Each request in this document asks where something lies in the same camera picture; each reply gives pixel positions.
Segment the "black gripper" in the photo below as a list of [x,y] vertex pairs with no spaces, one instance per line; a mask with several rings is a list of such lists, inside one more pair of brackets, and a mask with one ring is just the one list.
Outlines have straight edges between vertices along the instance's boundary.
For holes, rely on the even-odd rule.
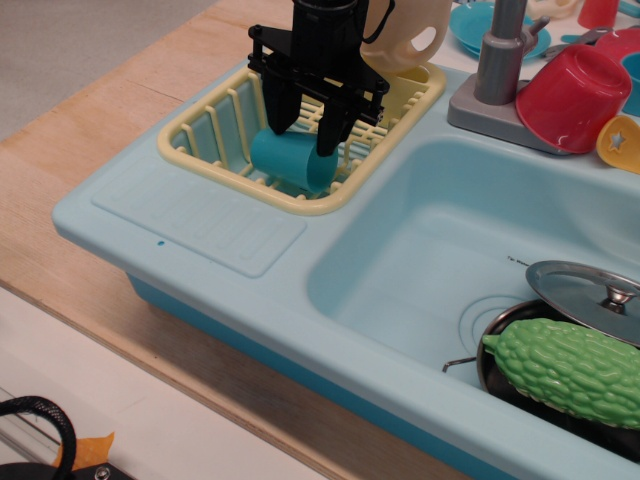
[[249,28],[249,67],[262,77],[270,129],[281,135],[298,119],[306,95],[324,104],[316,151],[331,156],[360,120],[376,123],[389,83],[360,52],[367,1],[295,1],[289,30]]

